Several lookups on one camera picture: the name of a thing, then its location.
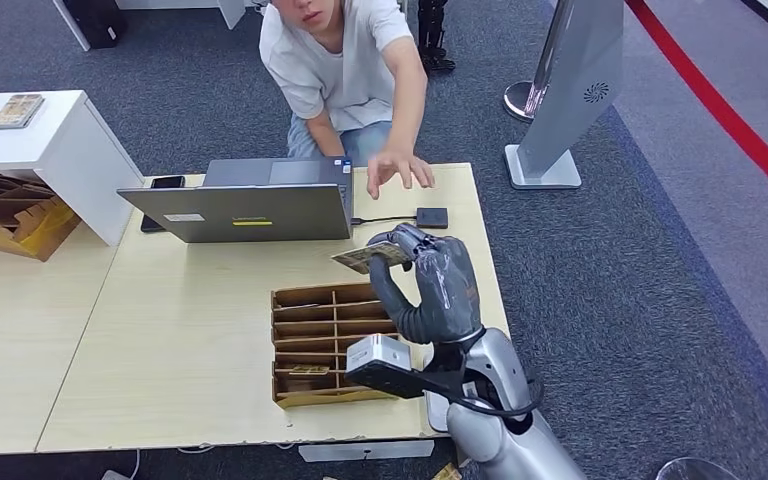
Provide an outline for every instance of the black phone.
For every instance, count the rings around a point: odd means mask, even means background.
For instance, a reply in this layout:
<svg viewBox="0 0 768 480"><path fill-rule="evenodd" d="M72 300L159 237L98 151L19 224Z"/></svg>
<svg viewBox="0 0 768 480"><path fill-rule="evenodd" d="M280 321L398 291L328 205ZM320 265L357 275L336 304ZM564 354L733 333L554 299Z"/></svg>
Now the black phone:
<svg viewBox="0 0 768 480"><path fill-rule="evenodd" d="M184 176L160 177L151 181L151 188L181 188L184 186ZM143 233L163 232L166 229L152 220L148 215L143 215L143 223L140 225Z"/></svg>

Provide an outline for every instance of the gray laptop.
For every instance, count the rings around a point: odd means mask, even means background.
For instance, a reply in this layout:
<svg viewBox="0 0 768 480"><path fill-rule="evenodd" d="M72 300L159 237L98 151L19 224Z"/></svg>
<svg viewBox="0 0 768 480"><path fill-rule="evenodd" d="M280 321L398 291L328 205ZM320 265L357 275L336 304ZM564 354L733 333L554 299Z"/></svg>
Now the gray laptop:
<svg viewBox="0 0 768 480"><path fill-rule="evenodd" d="M117 192L187 243L351 238L348 158L214 160L201 187Z"/></svg>

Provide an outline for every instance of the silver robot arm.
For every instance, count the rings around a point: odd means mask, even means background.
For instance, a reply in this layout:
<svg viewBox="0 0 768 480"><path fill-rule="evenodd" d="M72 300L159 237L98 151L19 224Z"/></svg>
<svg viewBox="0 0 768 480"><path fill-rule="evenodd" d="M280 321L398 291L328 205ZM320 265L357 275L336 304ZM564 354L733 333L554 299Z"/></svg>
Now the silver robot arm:
<svg viewBox="0 0 768 480"><path fill-rule="evenodd" d="M422 303L410 304L385 259L369 261L370 281L399 333L432 343L434 358L421 372L391 359L407 347L388 337L358 342L348 351L347 378L402 398L424 391L449 401L448 431L488 480L578 480L586 477L536 409L510 339L481 324L475 273L463 242L402 224L370 244L402 247L415 268Z"/></svg>

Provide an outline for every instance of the gray carpet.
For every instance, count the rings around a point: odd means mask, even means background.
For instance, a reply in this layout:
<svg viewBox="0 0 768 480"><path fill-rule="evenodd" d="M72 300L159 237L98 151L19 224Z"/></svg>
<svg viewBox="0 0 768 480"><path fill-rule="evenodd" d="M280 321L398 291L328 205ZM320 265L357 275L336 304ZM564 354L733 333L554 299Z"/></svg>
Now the gray carpet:
<svg viewBox="0 0 768 480"><path fill-rule="evenodd" d="M458 68L431 82L418 152L473 164L513 340L545 379L543 412L589 478L648 479L693 455L766 480L766 360L615 112L573 149L581 189L508 186L502 148L523 126L502 112L500 94L533 72L546 13L542 0L480 11L450 2L446 46ZM232 32L218 11L128 20L119 47L84 54L46 0L1 0L0 91L87 90L147 174L284 153L289 110L260 65L256 15ZM153 451L138 478L422 480L449 449L316 466L274 447ZM93 478L101 456L129 472L129 452L39 455L0 457L0 478Z"/></svg>
<svg viewBox="0 0 768 480"><path fill-rule="evenodd" d="M647 3L768 142L768 24L733 0ZM768 178L631 13L624 43L617 111L768 360Z"/></svg>

